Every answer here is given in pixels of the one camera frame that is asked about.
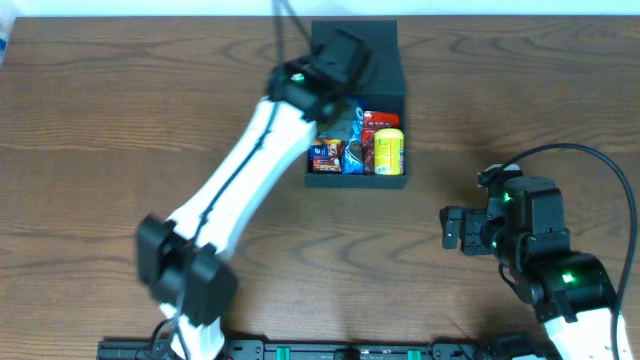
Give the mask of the black gift box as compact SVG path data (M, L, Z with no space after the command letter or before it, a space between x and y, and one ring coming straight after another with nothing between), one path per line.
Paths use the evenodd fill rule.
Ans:
M372 54L352 95L371 111L399 116L400 129L406 129L406 84L398 48L397 22L394 20L314 20L311 39L314 45L330 42L334 31L345 29L362 38ZM304 185L308 188L402 189L409 176L340 175L307 171Z

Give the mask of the red snack pouch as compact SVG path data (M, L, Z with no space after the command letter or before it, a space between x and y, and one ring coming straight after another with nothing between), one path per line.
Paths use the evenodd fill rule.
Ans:
M362 127L362 150L364 156L364 174L374 173L374 136L383 128L400 128L400 119L397 114L379 111L365 111Z

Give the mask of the blue Oreo cookie pack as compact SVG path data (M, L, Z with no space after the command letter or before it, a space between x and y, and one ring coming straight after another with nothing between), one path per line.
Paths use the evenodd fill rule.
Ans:
M346 99L347 119L350 126L349 137L344 143L342 153L342 174L363 175L364 156L362 150L362 128L364 110L361 103L354 98Z

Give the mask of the yellow Mentos gum bottle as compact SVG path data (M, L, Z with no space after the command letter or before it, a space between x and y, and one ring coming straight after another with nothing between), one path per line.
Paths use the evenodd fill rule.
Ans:
M378 130L374 135L374 173L399 176L404 174L404 133L396 128Z

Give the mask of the blue Eclipse mints tin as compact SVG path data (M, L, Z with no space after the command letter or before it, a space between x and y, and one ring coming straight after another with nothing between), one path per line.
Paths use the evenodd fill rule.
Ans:
M327 159L329 155L330 152L328 145L320 139L316 139L308 150L308 157L310 161Z

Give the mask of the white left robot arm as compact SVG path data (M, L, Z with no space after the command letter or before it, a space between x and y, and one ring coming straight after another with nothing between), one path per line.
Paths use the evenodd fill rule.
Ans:
M221 352L221 317L239 285L228 261L241 234L319 130L339 118L371 54L362 37L337 28L309 54L280 62L246 130L206 183L167 219L148 215L138 225L138 276L166 317L165 351L180 359Z

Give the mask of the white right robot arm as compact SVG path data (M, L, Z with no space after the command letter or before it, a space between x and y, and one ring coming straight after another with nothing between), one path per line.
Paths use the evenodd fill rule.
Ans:
M560 359L629 359L625 321L613 312L616 294L603 264L574 251L563 197L547 177L516 165L479 173L483 208L440 210L442 246L466 256L492 255L503 281L531 306Z

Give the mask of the red Hello Panda box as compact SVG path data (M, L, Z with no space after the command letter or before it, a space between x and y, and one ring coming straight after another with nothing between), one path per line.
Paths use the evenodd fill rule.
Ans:
M342 172L343 141L340 139L315 139L309 149L311 171L314 173Z

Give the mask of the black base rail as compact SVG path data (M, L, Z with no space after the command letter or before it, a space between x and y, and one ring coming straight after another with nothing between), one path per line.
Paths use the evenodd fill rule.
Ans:
M217 360L511 360L558 359L554 346L514 333L483 343L438 340L430 344L278 343L257 339L229 340Z

